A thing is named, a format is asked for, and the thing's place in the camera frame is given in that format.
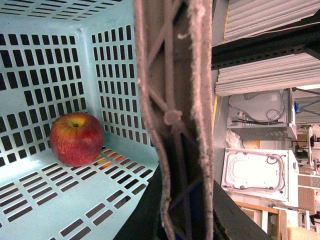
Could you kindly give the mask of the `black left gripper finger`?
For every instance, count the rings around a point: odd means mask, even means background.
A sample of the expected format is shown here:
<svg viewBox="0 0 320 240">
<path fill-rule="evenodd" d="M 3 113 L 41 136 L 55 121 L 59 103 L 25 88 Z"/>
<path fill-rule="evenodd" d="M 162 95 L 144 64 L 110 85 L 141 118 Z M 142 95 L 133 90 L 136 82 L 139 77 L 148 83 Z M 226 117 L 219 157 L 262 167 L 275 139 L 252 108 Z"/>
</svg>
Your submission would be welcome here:
<svg viewBox="0 0 320 240">
<path fill-rule="evenodd" d="M 191 196 L 192 238 L 204 240 L 205 226 L 197 183 L 189 191 Z M 168 239 L 160 218 L 162 175 L 159 167 L 151 177 L 138 205 L 116 234 L 116 240 Z M 254 223 L 215 181 L 213 183 L 213 236 L 214 240 L 269 240 L 270 236 Z"/>
</svg>

